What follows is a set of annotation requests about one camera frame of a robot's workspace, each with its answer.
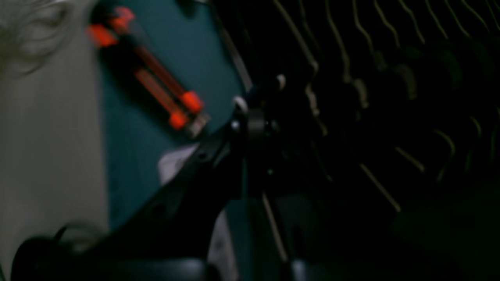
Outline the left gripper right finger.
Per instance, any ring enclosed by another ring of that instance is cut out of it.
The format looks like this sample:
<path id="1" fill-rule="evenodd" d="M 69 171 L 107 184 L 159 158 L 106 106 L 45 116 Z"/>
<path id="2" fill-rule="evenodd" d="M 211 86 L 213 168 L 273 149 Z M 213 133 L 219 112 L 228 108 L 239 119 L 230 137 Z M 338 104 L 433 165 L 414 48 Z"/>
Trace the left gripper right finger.
<path id="1" fill-rule="evenodd" d="M 282 141 L 285 186 L 306 198 L 305 207 L 284 215 L 301 220 L 290 229 L 296 256 L 328 264 L 329 271 L 347 274 L 348 280 L 461 280 L 452 260 L 411 247 L 389 232 L 405 196 L 430 183 L 412 155 L 357 125 L 332 128 L 322 137 L 316 127 L 272 125 L 270 135 Z"/>

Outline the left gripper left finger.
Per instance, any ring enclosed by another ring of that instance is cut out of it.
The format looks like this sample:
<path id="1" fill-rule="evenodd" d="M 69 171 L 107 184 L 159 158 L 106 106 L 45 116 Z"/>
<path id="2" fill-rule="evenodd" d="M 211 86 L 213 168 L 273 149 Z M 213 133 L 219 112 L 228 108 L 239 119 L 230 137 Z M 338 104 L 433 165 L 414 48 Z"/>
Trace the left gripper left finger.
<path id="1" fill-rule="evenodd" d="M 53 237 L 18 248 L 13 281 L 220 281 L 207 262 L 220 212 L 245 196 L 243 160 L 259 156 L 268 136 L 263 110 L 235 113 L 201 142 L 180 171 L 125 224 L 82 253 Z"/>

